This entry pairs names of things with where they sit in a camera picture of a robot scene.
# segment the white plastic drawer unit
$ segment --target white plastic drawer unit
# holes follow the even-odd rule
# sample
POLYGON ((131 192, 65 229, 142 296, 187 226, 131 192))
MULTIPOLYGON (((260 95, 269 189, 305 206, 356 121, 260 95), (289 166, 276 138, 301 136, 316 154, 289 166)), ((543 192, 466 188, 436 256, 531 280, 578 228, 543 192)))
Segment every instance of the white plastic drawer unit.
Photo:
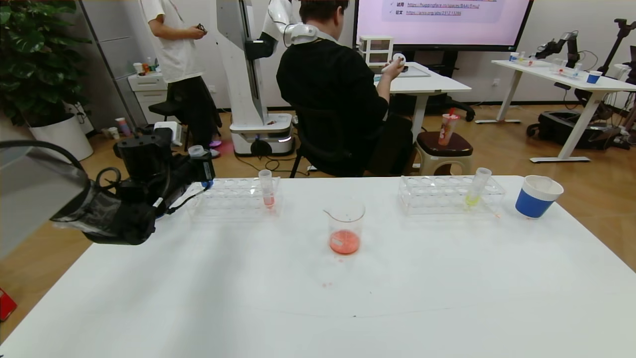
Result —
POLYGON ((163 81, 162 76, 131 76, 128 78, 128 82, 133 92, 168 89, 168 84, 163 81))
POLYGON ((168 96, 168 91, 166 90, 145 90, 140 92, 135 92, 135 96, 137 96, 137 101, 141 103, 147 102, 164 102, 168 96))

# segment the green leaves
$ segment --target green leaves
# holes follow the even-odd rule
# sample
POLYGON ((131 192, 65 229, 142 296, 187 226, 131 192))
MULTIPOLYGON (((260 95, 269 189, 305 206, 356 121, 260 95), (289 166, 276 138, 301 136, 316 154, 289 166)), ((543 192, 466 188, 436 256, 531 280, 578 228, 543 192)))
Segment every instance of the green leaves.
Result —
POLYGON ((44 35, 37 31, 30 31, 26 34, 17 34, 9 31, 11 47, 23 54, 30 54, 40 51, 44 47, 44 35))
POLYGON ((49 125, 65 116, 64 102, 87 104, 73 47, 90 40, 68 36, 75 20, 59 16, 75 11, 75 1, 0 0, 0 108, 14 124, 49 125))
POLYGON ((38 79, 47 85, 59 85, 64 81, 64 74, 61 72, 49 72, 42 69, 36 71, 38 79))
POLYGON ((36 71, 36 64, 32 62, 18 61, 9 65, 9 73, 17 78, 30 78, 36 71))
POLYGON ((4 25, 9 21, 11 17, 10 6, 0 6, 0 25, 4 25))
POLYGON ((16 81, 16 80, 0 81, 0 91, 3 91, 3 92, 11 92, 13 90, 18 89, 19 86, 20 86, 20 81, 16 81))

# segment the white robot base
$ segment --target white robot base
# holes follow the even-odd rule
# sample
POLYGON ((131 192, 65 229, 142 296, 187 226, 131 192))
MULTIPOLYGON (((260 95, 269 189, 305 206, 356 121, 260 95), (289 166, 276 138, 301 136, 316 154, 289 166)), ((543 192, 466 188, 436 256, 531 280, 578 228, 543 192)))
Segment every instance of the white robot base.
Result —
POLYGON ((288 155, 294 152, 292 115, 269 113, 265 125, 244 127, 233 123, 230 126, 236 155, 252 156, 252 143, 258 138, 272 148, 272 155, 288 155))

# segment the potted plant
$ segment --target potted plant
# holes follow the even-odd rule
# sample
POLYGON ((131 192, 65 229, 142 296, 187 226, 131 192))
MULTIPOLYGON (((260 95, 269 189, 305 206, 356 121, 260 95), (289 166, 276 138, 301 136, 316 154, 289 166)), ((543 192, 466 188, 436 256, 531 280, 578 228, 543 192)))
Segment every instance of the potted plant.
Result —
POLYGON ((73 46, 90 40, 66 35, 73 24, 59 17, 75 11, 75 1, 0 1, 0 108, 36 139, 84 159, 93 150, 64 106, 88 103, 78 81, 86 75, 78 68, 83 58, 73 46))

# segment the test tube with yellow liquid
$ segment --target test tube with yellow liquid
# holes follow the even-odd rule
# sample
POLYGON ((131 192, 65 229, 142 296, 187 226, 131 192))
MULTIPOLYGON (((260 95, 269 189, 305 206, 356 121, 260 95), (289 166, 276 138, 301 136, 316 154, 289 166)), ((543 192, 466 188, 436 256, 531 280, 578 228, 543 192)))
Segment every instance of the test tube with yellow liquid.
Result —
POLYGON ((472 208, 479 204, 481 193, 488 183, 488 179, 492 176, 492 172, 486 168, 478 168, 473 178, 473 184, 468 189, 468 195, 466 196, 466 205, 468 208, 472 208))

